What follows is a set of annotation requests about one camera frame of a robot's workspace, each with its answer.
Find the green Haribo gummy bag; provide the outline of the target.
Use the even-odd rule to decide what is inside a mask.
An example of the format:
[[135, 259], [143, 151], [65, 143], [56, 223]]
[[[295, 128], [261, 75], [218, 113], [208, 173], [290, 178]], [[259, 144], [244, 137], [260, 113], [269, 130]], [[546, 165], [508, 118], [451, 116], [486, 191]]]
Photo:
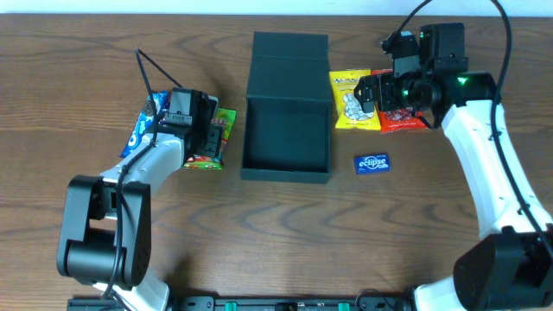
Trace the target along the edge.
[[211, 121], [206, 145], [198, 154], [189, 157], [183, 167], [221, 170], [224, 167], [223, 156], [236, 116], [235, 110], [219, 108]]

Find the yellow Hacks candy bag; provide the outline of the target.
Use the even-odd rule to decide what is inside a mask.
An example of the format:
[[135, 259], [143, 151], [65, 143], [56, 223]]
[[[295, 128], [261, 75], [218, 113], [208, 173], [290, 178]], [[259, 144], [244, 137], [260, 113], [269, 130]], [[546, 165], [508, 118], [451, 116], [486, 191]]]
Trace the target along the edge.
[[338, 130], [381, 130], [376, 108], [364, 112], [361, 103], [354, 97], [354, 88], [361, 77], [370, 75], [370, 69], [330, 71], [329, 79], [334, 95]]

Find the blue Oreo cookie pack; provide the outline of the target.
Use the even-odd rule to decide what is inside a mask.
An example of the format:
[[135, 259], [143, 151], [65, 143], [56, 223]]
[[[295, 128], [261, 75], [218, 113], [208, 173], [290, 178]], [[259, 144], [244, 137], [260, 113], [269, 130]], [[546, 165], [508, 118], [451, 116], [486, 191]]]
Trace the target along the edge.
[[121, 158], [125, 158], [126, 156], [128, 156], [140, 145], [146, 130], [148, 130], [153, 124], [154, 110], [152, 109], [150, 103], [151, 99], [154, 99], [157, 113], [160, 113], [163, 109], [168, 108], [168, 91], [154, 92], [152, 96], [153, 98], [151, 98], [150, 96], [146, 98], [143, 108], [138, 115], [135, 126], [130, 133], [129, 140], [120, 154]]

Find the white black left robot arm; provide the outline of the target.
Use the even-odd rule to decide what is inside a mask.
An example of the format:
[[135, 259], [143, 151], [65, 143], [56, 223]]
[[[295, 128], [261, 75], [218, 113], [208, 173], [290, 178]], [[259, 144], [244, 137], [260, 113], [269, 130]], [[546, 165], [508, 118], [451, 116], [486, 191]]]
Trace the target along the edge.
[[153, 124], [120, 163], [69, 182], [56, 265], [102, 291], [101, 301], [83, 308], [171, 308], [169, 286], [149, 267], [151, 196], [193, 155], [218, 153], [220, 133], [211, 125], [218, 108], [217, 97], [176, 87], [168, 107], [152, 107]]

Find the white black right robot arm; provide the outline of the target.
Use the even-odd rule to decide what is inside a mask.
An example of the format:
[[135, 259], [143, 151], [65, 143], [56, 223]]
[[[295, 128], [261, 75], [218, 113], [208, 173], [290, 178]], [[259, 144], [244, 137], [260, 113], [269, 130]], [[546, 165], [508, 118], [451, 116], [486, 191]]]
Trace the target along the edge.
[[461, 163], [480, 240], [453, 274], [414, 289], [415, 310], [515, 310], [552, 303], [552, 218], [528, 182], [505, 126], [499, 87], [472, 72], [460, 23], [399, 29], [382, 42], [388, 73], [362, 77], [353, 94], [364, 110], [432, 112]]

